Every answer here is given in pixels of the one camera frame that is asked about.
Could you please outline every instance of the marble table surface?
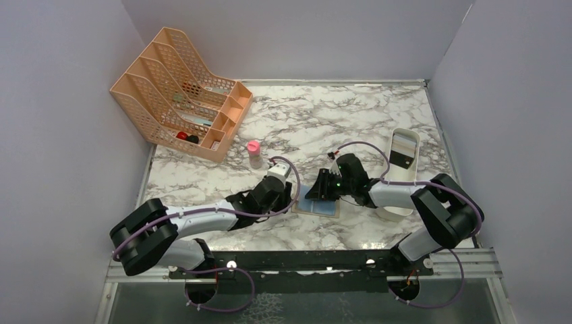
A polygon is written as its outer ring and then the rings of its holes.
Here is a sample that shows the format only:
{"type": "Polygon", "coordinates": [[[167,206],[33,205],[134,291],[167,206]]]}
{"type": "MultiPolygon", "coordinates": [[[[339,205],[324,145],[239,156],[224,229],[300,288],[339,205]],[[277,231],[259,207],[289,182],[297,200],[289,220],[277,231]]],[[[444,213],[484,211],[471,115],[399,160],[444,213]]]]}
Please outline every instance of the marble table surface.
{"type": "MultiPolygon", "coordinates": [[[[266,174],[248,163],[246,143],[258,140],[263,155],[282,155],[312,185],[321,167],[329,168],[326,153],[350,140],[367,140],[387,148],[394,128],[416,131],[421,138],[417,179],[449,173],[425,89],[422,86],[249,86],[254,102],[227,158],[213,163],[157,146],[145,199],[186,207],[214,203],[253,188],[266,174]]],[[[370,177],[384,169],[382,158],[368,146],[355,153],[370,177]]],[[[293,175],[289,181],[295,182],[293,175]]],[[[287,214],[232,232],[210,232],[196,237],[211,250],[347,250],[390,248],[422,226],[417,213],[395,223],[373,209],[341,202],[340,218],[287,214]]]]}

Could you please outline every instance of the bottle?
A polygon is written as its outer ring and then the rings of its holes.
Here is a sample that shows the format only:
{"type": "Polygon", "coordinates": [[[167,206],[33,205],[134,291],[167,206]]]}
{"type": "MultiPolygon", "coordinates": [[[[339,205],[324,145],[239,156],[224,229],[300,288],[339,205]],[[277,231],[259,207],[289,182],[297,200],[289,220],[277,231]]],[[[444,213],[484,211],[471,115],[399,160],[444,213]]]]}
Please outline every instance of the bottle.
{"type": "Polygon", "coordinates": [[[262,160],[262,155],[260,154],[260,143],[251,140],[246,145],[246,150],[248,151],[248,161],[253,169],[260,169],[264,164],[262,160]]]}

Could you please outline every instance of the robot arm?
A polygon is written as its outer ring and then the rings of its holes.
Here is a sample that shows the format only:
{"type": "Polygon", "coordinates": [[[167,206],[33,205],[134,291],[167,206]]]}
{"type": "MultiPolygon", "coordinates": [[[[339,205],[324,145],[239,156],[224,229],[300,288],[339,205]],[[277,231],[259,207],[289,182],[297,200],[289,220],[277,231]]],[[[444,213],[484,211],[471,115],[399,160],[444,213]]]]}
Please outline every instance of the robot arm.
{"type": "MultiPolygon", "coordinates": [[[[430,181],[475,204],[450,176],[441,173],[430,181]]],[[[350,195],[357,204],[373,209],[401,207],[419,212],[425,227],[391,249],[394,261],[399,265],[408,265],[441,248],[456,247],[477,225],[475,211],[454,194],[433,186],[394,186],[378,178],[369,178],[360,160],[351,153],[337,158],[329,170],[320,169],[316,183],[305,198],[337,200],[343,195],[350,195]]],[[[482,210],[475,206],[482,217],[482,210]]]]}
{"type": "Polygon", "coordinates": [[[169,208],[160,199],[147,200],[109,233],[116,248],[147,223],[165,216],[167,210],[180,216],[158,223],[125,246],[119,255],[125,274],[137,275],[155,265],[212,269],[215,260],[203,240],[179,239],[210,231],[238,230],[256,222],[256,218],[232,211],[264,215],[284,209],[291,202],[292,183],[286,181],[290,171],[288,164],[278,163],[254,189],[233,194],[215,204],[169,208]]]}

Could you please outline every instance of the white wall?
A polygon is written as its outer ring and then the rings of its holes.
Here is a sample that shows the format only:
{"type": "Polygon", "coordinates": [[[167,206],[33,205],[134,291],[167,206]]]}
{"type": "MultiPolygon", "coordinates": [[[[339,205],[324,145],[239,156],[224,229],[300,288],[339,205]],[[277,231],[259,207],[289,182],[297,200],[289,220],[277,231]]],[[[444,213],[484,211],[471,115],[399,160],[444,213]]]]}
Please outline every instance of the white wall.
{"type": "Polygon", "coordinates": [[[430,78],[473,0],[122,0],[143,41],[187,33],[230,78],[430,78]]]}
{"type": "Polygon", "coordinates": [[[119,0],[2,1],[0,322],[92,323],[148,145],[109,94],[143,49],[119,0]]]}
{"type": "Polygon", "coordinates": [[[478,0],[429,84],[520,324],[572,318],[572,4],[478,0]]]}

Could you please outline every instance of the pink bottle cap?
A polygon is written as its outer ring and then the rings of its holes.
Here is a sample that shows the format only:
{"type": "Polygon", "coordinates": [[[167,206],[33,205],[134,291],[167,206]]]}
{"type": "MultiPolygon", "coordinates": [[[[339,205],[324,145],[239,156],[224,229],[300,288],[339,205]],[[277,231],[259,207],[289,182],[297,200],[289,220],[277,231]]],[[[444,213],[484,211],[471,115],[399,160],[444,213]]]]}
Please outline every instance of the pink bottle cap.
{"type": "Polygon", "coordinates": [[[246,145],[246,150],[248,151],[249,155],[259,155],[260,154],[260,143],[255,141],[255,140],[251,140],[246,145]]]}

